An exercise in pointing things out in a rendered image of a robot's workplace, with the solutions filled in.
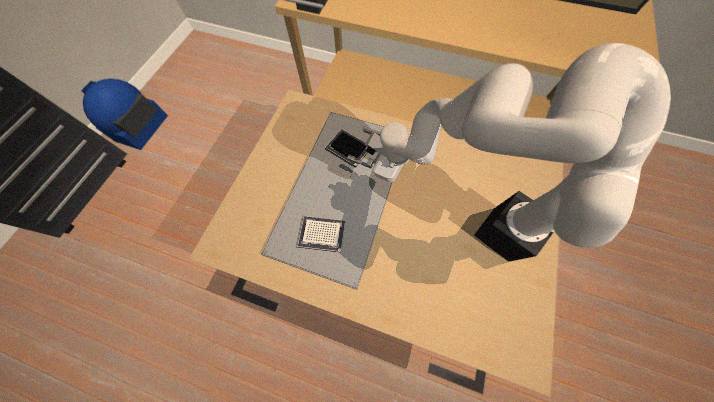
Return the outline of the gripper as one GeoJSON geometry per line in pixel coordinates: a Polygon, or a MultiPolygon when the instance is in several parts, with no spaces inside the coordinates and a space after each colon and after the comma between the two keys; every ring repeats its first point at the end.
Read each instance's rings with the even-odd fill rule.
{"type": "MultiPolygon", "coordinates": [[[[364,126],[364,128],[363,128],[363,131],[364,131],[365,133],[368,133],[368,134],[371,134],[371,133],[374,133],[374,132],[375,132],[375,133],[378,134],[379,136],[380,136],[380,133],[381,133],[381,132],[379,132],[379,131],[376,131],[376,130],[374,130],[374,129],[371,129],[371,128],[368,128],[368,127],[365,127],[365,126],[364,126]]],[[[390,167],[389,167],[389,161],[388,161],[387,157],[385,157],[385,156],[383,156],[383,155],[381,155],[381,154],[379,154],[379,153],[378,153],[378,155],[376,156],[375,160],[369,158],[369,160],[368,160],[367,163],[362,162],[362,161],[360,161],[360,159],[358,159],[358,158],[356,158],[356,157],[354,157],[354,156],[351,156],[351,155],[349,155],[349,156],[347,157],[347,159],[350,160],[350,161],[353,161],[353,162],[355,162],[355,163],[357,163],[357,164],[361,164],[361,165],[363,165],[363,166],[365,166],[365,167],[368,167],[368,168],[370,168],[370,169],[372,168],[373,163],[375,163],[375,165],[373,166],[373,172],[374,172],[374,174],[376,175],[376,177],[378,177],[378,178],[380,178],[380,179],[383,179],[383,180],[385,180],[385,181],[387,181],[387,182],[393,182],[393,181],[395,181],[395,179],[397,178],[397,176],[398,176],[398,174],[399,174],[399,172],[400,172],[402,166],[404,165],[404,164],[403,164],[403,165],[397,165],[397,166],[394,165],[393,168],[390,168],[390,167]]]]}

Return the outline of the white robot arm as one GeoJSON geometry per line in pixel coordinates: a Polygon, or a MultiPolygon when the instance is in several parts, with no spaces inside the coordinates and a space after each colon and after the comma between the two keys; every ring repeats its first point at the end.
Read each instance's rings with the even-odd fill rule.
{"type": "Polygon", "coordinates": [[[572,62],[546,118],[524,117],[532,90],[524,66],[501,65],[454,99],[428,102],[417,112],[410,136],[399,122],[385,125],[380,136],[371,133],[366,151],[387,157],[390,168],[409,160],[430,164],[443,127],[481,151],[574,163],[555,188],[512,206],[507,226],[526,242],[555,231],[574,246],[605,245],[627,224],[641,167],[665,125],[667,75],[644,50],[607,43],[572,62]]]}

